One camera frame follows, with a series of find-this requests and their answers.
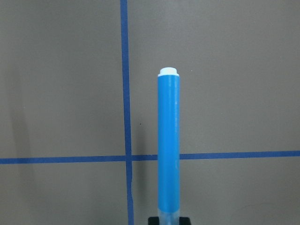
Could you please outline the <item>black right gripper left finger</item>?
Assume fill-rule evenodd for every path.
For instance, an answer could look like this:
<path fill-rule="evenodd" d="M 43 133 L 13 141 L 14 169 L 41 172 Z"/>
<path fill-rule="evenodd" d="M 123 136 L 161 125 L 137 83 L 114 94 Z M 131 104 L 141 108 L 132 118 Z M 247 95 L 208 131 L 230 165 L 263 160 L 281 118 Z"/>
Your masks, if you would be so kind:
<path fill-rule="evenodd" d="M 148 225 L 160 225 L 159 217 L 149 217 L 148 218 Z"/>

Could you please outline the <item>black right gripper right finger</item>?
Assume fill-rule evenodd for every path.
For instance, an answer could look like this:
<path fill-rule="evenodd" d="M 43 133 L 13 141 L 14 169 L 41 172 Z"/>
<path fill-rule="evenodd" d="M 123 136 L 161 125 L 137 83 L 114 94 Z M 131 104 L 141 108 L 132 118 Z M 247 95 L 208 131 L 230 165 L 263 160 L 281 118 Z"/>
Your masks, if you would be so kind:
<path fill-rule="evenodd" d="M 179 225 L 190 225 L 190 218 L 189 217 L 180 217 Z"/>

